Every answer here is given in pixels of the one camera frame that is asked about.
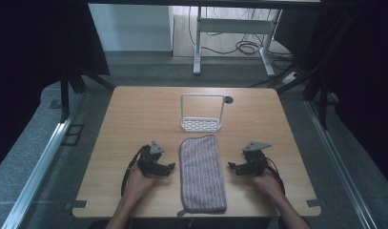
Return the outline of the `black curtain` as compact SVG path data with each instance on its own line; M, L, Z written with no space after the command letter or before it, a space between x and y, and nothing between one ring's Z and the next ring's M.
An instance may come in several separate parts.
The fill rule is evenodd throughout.
M324 54L306 55L347 11L352 25L329 64L328 94L335 111L388 184L388 0L321 0L337 9L285 10L277 40L295 53L306 72Z
M110 73L89 0L0 0L0 164L62 77Z

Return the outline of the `purple striped towel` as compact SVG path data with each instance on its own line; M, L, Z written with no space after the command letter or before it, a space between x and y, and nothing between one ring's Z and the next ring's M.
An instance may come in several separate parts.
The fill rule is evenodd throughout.
M183 209L177 215L224 213L227 198L215 135L186 138L179 164Z

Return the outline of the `person's left hand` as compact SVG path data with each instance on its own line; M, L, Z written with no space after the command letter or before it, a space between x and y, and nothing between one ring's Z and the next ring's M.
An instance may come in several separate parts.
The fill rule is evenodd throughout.
M134 165L127 179L123 197L128 200L138 201L143 198L154 186L156 177L145 176L137 165Z

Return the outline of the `white metal frame desk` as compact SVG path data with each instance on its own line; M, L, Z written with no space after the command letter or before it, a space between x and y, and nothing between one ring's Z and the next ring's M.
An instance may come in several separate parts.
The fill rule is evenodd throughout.
M270 46L281 10L103 3L89 3L88 10L106 52L183 53L194 59L194 74L207 53L248 54L276 75Z

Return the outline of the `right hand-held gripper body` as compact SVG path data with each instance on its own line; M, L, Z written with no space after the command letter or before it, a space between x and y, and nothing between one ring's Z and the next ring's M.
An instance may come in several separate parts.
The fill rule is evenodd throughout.
M245 175L261 175L268 167L267 157L262 152L270 147L269 143L251 141L243 148L243 155L247 163L244 166Z

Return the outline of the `aluminium floor rail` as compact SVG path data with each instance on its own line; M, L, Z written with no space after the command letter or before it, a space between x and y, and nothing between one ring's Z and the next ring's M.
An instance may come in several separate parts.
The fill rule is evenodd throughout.
M334 168L337 172L337 175L344 187L344 190L350 199L357 217L362 225L363 229L378 229L377 224L375 223L371 211L363 198L361 192L355 185L353 179L351 178L340 154L332 140L330 134L327 130L324 129L323 125L320 123L317 114L317 108L313 101L305 100L304 101L306 110L309 113L309 116L312 118L313 123L317 129L317 132L321 138L321 141L326 149L326 152L329 158L332 160Z
M74 118L80 110L80 107L83 105L84 100L85 96L83 94L76 95L72 99L68 118L56 125L44 151L35 164L35 167L25 183L18 199L14 202L1 229L18 229L21 225L25 215L31 207L31 203L44 179L45 174L51 166L67 130L70 128Z

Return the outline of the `white power strip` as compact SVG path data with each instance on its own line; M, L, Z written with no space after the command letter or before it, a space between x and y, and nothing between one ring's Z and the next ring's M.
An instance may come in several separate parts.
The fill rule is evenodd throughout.
M292 81L294 81L296 78L297 78L297 73L291 72L282 79L282 84L287 85L287 84L291 83Z

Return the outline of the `black metal stand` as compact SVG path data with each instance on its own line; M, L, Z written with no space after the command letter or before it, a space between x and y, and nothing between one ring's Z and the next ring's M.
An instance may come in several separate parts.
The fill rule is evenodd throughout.
M326 111L328 105L329 64L341 39L344 37L352 23L352 17L347 11L344 11L337 18L337 21L332 25L331 29L326 32L321 40L317 42L317 45L306 55L306 57L309 58L315 56L315 52L318 50L324 51L324 54L317 58L318 63L310 71L276 89L278 94L282 94L289 91L294 86L309 81L306 88L303 90L302 96L305 100L312 100L319 94L317 121L323 129L327 128Z
M71 114L69 87L71 87L76 94L82 94L87 89L87 86L82 79L83 75L110 91L115 89L115 86L112 83L106 81L96 73L84 69L63 69L60 73L61 123L68 120Z

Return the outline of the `person's right hand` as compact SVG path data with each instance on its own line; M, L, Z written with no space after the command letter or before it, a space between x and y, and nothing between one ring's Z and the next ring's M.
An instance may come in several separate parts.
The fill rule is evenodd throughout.
M255 187L270 199L278 199L283 195L277 180L269 172L253 177L253 182Z

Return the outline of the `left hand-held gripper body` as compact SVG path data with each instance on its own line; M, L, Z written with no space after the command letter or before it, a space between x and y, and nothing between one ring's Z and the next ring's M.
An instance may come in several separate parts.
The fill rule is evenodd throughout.
M156 141L153 140L151 144L144 145L139 150L139 153L140 157L137 160L137 164L144 175L152 175L153 172L164 171L160 168L160 164L157 163L164 153L164 150L157 144Z

